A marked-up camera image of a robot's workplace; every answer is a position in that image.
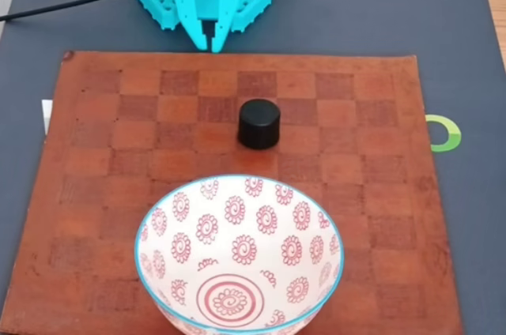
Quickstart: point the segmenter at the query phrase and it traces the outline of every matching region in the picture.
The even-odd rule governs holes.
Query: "flower design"
[[[309,247],[309,253],[311,254],[311,260],[313,264],[318,264],[323,257],[323,239],[320,235],[317,235],[311,241]]]
[[[151,216],[151,225],[158,236],[162,236],[167,229],[167,216],[164,210],[157,207]]]
[[[268,270],[261,270],[260,273],[270,282],[273,288],[276,288],[276,277],[274,273]]]
[[[246,193],[252,197],[258,197],[262,193],[263,181],[256,177],[248,177],[246,179]]]
[[[276,185],[276,197],[281,205],[289,205],[293,198],[293,190],[284,185]]]
[[[241,197],[230,197],[225,203],[225,219],[232,224],[239,224],[244,219],[246,207]]]
[[[213,298],[213,306],[223,316],[239,314],[247,304],[247,297],[241,290],[226,288]]]
[[[198,219],[197,224],[197,239],[204,244],[211,244],[214,241],[214,237],[218,233],[218,221],[217,219],[206,214]]]
[[[322,268],[322,271],[319,273],[319,286],[322,287],[323,284],[327,282],[330,276],[330,270],[332,269],[332,264],[329,262],[325,263]]]
[[[207,199],[213,199],[218,192],[218,180],[217,179],[207,179],[206,181],[200,184],[200,192]]]
[[[285,323],[285,313],[283,313],[280,310],[274,310],[274,313],[272,314],[271,319],[269,320],[269,323],[266,323],[266,327],[274,327],[279,326]]]
[[[306,277],[299,277],[293,280],[286,289],[288,302],[299,303],[306,298],[309,291],[309,282]]]
[[[164,255],[160,251],[155,250],[153,255],[153,267],[158,278],[164,278],[165,276],[165,260]]]
[[[232,258],[242,264],[250,265],[256,258],[255,240],[249,235],[241,235],[232,242]]]
[[[200,272],[205,267],[207,267],[209,265],[214,265],[214,264],[218,264],[218,260],[216,260],[215,258],[205,258],[201,262],[199,262],[197,272]]]
[[[144,271],[148,274],[148,276],[153,275],[153,267],[151,266],[151,262],[149,261],[146,254],[141,254],[141,265]]]
[[[286,265],[297,265],[302,257],[302,244],[299,238],[292,235],[281,245],[281,256]]]
[[[305,230],[309,227],[309,220],[311,219],[311,210],[307,202],[301,202],[293,209],[293,221],[297,230]]]
[[[191,242],[190,238],[183,234],[182,232],[178,232],[174,235],[172,240],[172,256],[174,259],[183,264],[190,257],[191,252]]]
[[[320,228],[327,228],[330,226],[330,221],[325,217],[325,215],[318,211],[318,222]]]
[[[179,222],[187,219],[190,211],[190,200],[185,193],[179,192],[172,201],[172,212]]]
[[[266,235],[272,235],[278,228],[278,217],[270,206],[262,206],[256,213],[256,223],[259,224],[259,231]]]
[[[174,280],[171,286],[172,298],[184,306],[184,295],[187,283],[183,280]]]
[[[339,252],[339,241],[338,236],[333,235],[332,239],[330,240],[330,254],[337,254]]]

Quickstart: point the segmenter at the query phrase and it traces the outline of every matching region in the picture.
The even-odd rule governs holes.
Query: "red floral pattern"
[[[293,209],[293,221],[297,230],[305,230],[309,227],[309,220],[311,219],[311,210],[307,202],[301,202]]]
[[[249,235],[241,235],[232,242],[232,258],[242,265],[250,265],[256,258],[255,240]]]
[[[319,286],[322,287],[323,284],[327,282],[330,276],[330,270],[332,269],[332,264],[329,262],[325,263],[322,268],[322,271],[319,273]]]
[[[218,233],[218,221],[217,219],[206,214],[198,219],[197,224],[197,239],[204,244],[211,244]]]
[[[256,213],[256,223],[261,233],[272,235],[278,228],[278,217],[272,207],[265,205]]]
[[[252,197],[258,197],[262,193],[263,181],[256,177],[248,177],[246,179],[246,194]]]
[[[297,265],[302,257],[302,244],[299,238],[294,235],[286,238],[281,245],[281,256],[286,265]]]
[[[276,276],[268,270],[261,270],[260,273],[269,281],[273,288],[276,288]]]
[[[206,181],[200,184],[200,192],[204,197],[211,200],[216,197],[218,192],[218,180],[217,179],[207,179]]]
[[[320,228],[327,228],[330,226],[330,221],[325,217],[321,211],[318,212],[318,222]]]
[[[167,229],[167,216],[165,215],[164,210],[159,207],[155,209],[153,215],[151,216],[151,225],[158,236],[162,236],[164,234]]]
[[[158,278],[164,278],[165,276],[165,260],[164,255],[160,251],[155,250],[153,255],[153,267]]]
[[[230,197],[225,203],[225,219],[232,224],[239,224],[244,219],[246,206],[241,197]]]
[[[171,285],[172,298],[184,306],[184,296],[186,293],[187,283],[183,280],[174,280]]]
[[[286,297],[290,303],[300,303],[308,295],[309,281],[306,277],[293,280],[286,289]]]
[[[191,252],[190,238],[182,232],[175,234],[172,240],[171,252],[172,256],[178,263],[183,264],[186,262],[190,257]]]
[[[179,192],[172,201],[172,212],[179,222],[187,219],[190,212],[190,200],[185,193]]]
[[[311,254],[311,260],[313,264],[318,264],[323,257],[323,239],[320,235],[317,235],[311,241],[309,247],[309,253]]]
[[[281,205],[289,205],[293,198],[293,190],[284,185],[276,185],[276,199]]]

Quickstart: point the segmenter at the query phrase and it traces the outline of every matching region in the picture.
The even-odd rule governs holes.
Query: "leather chessboard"
[[[267,151],[236,141],[259,97],[281,108]],[[1,329],[176,334],[134,237],[167,192],[227,173],[301,189],[342,234],[342,282],[302,334],[461,334],[415,57],[81,52],[62,63]]]

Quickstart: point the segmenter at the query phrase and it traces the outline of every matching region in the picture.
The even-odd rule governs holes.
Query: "black puck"
[[[239,111],[239,142],[251,149],[268,149],[279,142],[281,112],[269,100],[249,100]]]

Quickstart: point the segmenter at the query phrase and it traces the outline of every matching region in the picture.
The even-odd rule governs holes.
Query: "turquoise robot base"
[[[202,21],[215,21],[211,51],[223,48],[231,31],[244,32],[272,0],[139,0],[162,29],[174,29],[181,23],[195,46],[206,51],[207,37]]]

